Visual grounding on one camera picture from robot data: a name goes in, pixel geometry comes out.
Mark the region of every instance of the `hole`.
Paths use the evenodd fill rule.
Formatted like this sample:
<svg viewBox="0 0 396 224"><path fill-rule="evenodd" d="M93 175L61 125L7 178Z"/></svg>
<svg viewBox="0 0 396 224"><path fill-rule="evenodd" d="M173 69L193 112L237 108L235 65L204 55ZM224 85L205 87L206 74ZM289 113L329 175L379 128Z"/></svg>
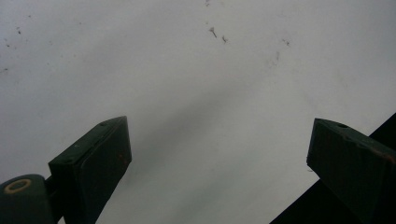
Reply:
<svg viewBox="0 0 396 224"><path fill-rule="evenodd" d="M73 160L74 160L74 157L69 157L69 158L65 159L64 162L70 163L70 162L72 162Z"/></svg>
<svg viewBox="0 0 396 224"><path fill-rule="evenodd" d="M356 144L356 147L358 147L358 148L361 148L361 149L366 149L367 147L365 147L364 145L362 145L362 144Z"/></svg>
<svg viewBox="0 0 396 224"><path fill-rule="evenodd" d="M29 188L29 186L31 184L32 184L32 180L30 180L30 179L16 180L6 186L6 188L4 189L4 193L14 194L14 193L17 193L17 192L23 191L24 189Z"/></svg>
<svg viewBox="0 0 396 224"><path fill-rule="evenodd" d="M348 128L348 126L346 126L345 124L337 124L337 126L338 126L339 128Z"/></svg>

